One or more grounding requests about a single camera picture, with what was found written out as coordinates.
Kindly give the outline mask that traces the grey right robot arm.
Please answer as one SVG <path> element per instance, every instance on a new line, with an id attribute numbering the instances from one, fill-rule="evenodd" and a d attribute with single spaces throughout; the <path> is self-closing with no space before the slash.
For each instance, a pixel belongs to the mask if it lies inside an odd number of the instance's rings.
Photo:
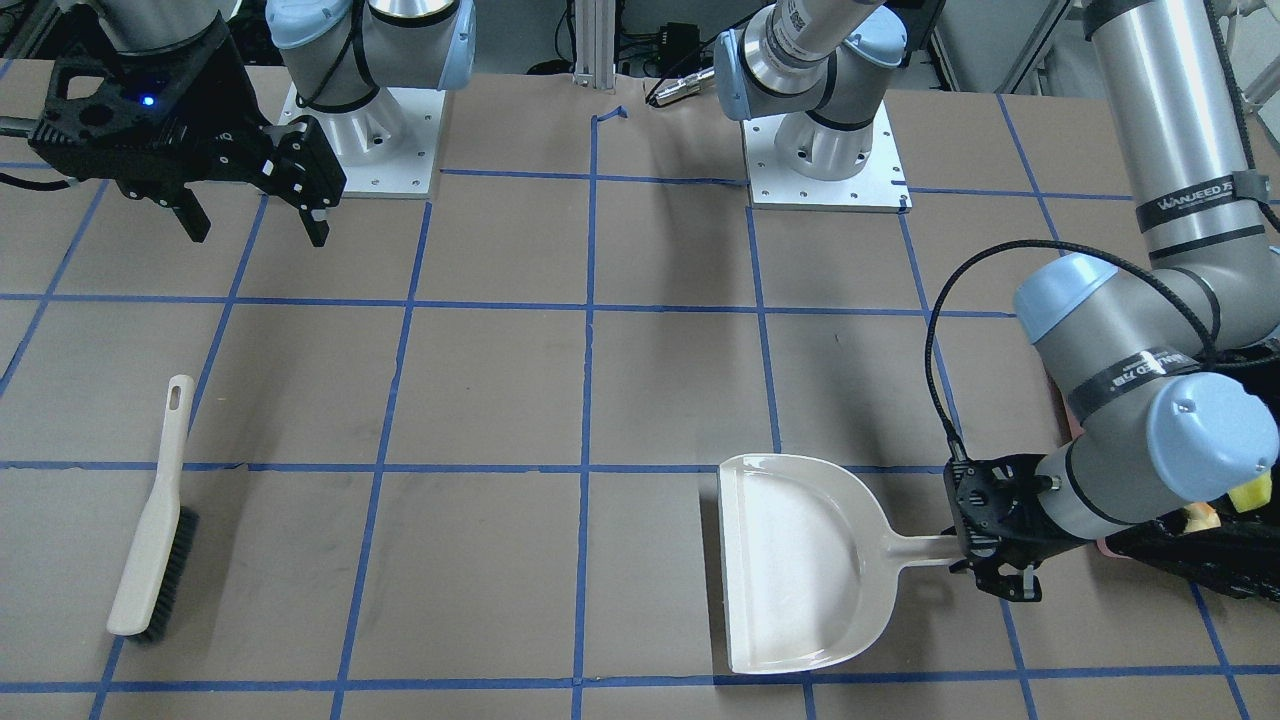
<path id="1" fill-rule="evenodd" d="M 174 213 L 188 237 L 210 220 L 195 182 L 252 184 L 294 208 L 310 242 L 347 169 L 404 146 L 396 88 L 463 88 L 474 67 L 471 1 L 269 1 L 265 20 L 294 86 L 297 114 L 261 111 L 218 1 L 61 1 L 70 27 L 42 111 L 3 118 L 60 181 L 114 181 Z"/>

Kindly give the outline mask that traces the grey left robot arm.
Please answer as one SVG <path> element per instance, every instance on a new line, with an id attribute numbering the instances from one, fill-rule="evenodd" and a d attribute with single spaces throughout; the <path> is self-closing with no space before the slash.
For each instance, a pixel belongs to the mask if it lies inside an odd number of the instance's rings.
<path id="1" fill-rule="evenodd" d="M 951 451 L 951 569 L 1012 602 L 1041 600 L 1046 559 L 1213 501 L 1277 460 L 1274 415 L 1230 377 L 1234 352 L 1277 338 L 1277 250 L 1215 6 L 1092 1 L 1083 23 L 1149 266 L 1066 243 L 1012 300 L 1082 434 L 1044 456 L 972 459 L 934 378 L 959 273 L 925 331 L 925 386 Z"/>

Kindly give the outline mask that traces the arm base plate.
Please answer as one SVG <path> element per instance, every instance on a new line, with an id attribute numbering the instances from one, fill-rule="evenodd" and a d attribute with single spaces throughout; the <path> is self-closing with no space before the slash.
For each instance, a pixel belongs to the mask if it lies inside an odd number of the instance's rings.
<path id="1" fill-rule="evenodd" d="M 291 85 L 279 122 L 320 120 L 346 173 L 344 199 L 429 200 L 449 100 L 440 90 L 383 88 L 369 105 L 334 115 L 301 108 Z"/>
<path id="2" fill-rule="evenodd" d="M 913 209 L 887 104 L 852 132 L 806 113 L 744 120 L 751 205 L 765 210 L 904 214 Z"/>

